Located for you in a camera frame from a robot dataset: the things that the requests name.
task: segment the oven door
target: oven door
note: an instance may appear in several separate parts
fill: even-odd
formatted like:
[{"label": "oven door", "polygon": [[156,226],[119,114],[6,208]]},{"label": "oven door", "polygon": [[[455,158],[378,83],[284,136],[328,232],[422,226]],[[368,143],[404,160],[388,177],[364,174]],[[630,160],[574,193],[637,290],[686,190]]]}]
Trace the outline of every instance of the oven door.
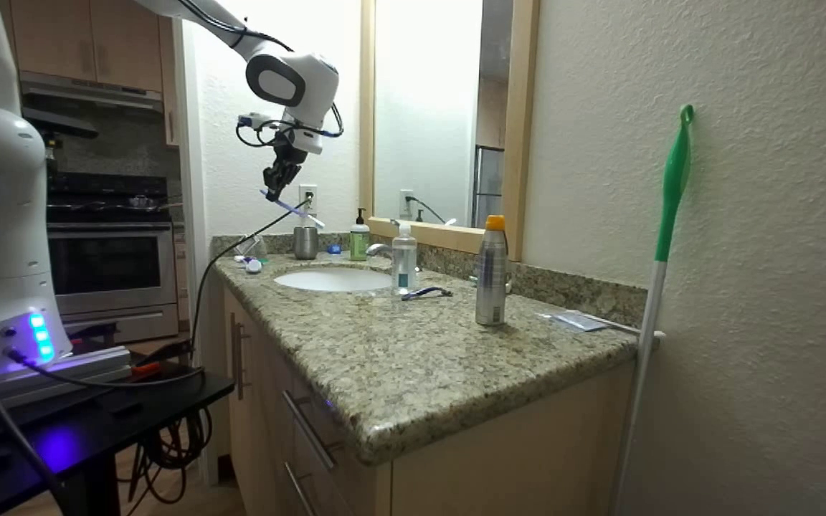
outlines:
[{"label": "oven door", "polygon": [[60,313],[176,302],[170,224],[52,223],[47,233]]}]

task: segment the wall outlet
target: wall outlet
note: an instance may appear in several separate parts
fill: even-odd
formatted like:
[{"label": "wall outlet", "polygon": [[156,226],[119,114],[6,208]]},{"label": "wall outlet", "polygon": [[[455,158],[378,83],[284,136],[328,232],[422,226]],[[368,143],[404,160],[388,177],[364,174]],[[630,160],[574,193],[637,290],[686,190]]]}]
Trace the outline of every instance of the wall outlet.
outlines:
[{"label": "wall outlet", "polygon": [[307,205],[301,206],[301,209],[304,210],[305,213],[311,216],[318,215],[318,186],[317,185],[299,185],[298,186],[298,202],[302,202],[305,200],[305,197],[308,197],[308,194],[311,194],[311,202],[307,203]]},{"label": "wall outlet", "polygon": [[412,201],[407,201],[407,196],[413,196],[413,190],[400,190],[400,215],[397,218],[412,220],[413,205]]}]

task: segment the toothbrush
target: toothbrush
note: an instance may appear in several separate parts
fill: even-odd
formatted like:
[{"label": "toothbrush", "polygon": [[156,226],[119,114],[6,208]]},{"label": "toothbrush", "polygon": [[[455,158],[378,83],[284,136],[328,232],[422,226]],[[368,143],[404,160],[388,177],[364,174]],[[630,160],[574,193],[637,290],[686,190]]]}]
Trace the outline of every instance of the toothbrush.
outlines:
[{"label": "toothbrush", "polygon": [[[263,195],[266,195],[266,189],[265,189],[265,188],[261,188],[261,189],[260,189],[260,193],[261,193],[261,194],[263,194]],[[281,201],[281,200],[279,200],[279,199],[276,199],[276,200],[275,200],[275,201],[273,201],[273,202],[275,202],[275,203],[276,203],[276,204],[278,204],[279,206],[282,206],[285,210],[288,210],[288,211],[291,211],[292,213],[295,213],[295,215],[298,215],[298,216],[307,216],[309,219],[311,219],[311,221],[312,221],[312,222],[314,222],[314,225],[315,225],[315,226],[317,226],[317,227],[318,227],[318,229],[324,229],[324,223],[323,223],[323,222],[321,222],[320,220],[318,220],[318,219],[314,218],[314,216],[308,215],[308,213],[305,213],[304,211],[300,211],[300,210],[298,210],[298,209],[294,209],[294,208],[292,208],[292,206],[289,206],[288,204],[286,204],[286,203],[282,202],[282,201]]]},{"label": "toothbrush", "polygon": [[619,466],[610,500],[610,514],[620,513],[620,495],[627,476],[627,466],[630,460],[630,445],[633,440],[633,430],[636,428],[636,415],[639,414],[642,387],[645,385],[645,375],[649,368],[649,355],[652,355],[652,337],[655,333],[655,320],[658,319],[658,307],[662,301],[662,290],[665,288],[665,273],[668,271],[668,252],[671,251],[671,237],[675,231],[675,219],[678,218],[678,205],[684,195],[684,187],[688,185],[690,173],[690,122],[694,120],[692,105],[681,108],[681,128],[678,130],[678,139],[668,154],[665,163],[665,180],[663,180],[662,224],[658,229],[658,245],[655,248],[655,267],[652,268],[652,283],[645,301],[645,311],[642,314],[640,327],[639,350],[636,352],[636,370],[633,373],[630,405],[623,423],[623,435],[620,438]]}]

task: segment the sink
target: sink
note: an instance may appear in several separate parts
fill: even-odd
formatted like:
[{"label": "sink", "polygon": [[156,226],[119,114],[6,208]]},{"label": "sink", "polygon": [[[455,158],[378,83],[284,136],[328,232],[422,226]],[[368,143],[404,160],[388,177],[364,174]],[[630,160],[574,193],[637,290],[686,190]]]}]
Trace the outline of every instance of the sink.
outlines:
[{"label": "sink", "polygon": [[377,288],[390,287],[391,285],[391,277],[387,274],[347,267],[303,269],[294,273],[283,274],[273,281],[286,287],[321,292],[377,290]]}]

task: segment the green soap bottle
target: green soap bottle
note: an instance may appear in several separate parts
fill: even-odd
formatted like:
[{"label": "green soap bottle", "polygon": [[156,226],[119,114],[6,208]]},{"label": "green soap bottle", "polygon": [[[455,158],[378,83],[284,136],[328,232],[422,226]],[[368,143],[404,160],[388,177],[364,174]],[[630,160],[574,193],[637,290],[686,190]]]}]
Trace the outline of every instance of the green soap bottle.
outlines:
[{"label": "green soap bottle", "polygon": [[361,216],[363,211],[365,211],[365,208],[359,209],[356,223],[350,228],[350,260],[357,262],[363,262],[368,258],[365,249],[368,249],[369,236],[371,235],[371,230],[365,225],[365,219]]}]

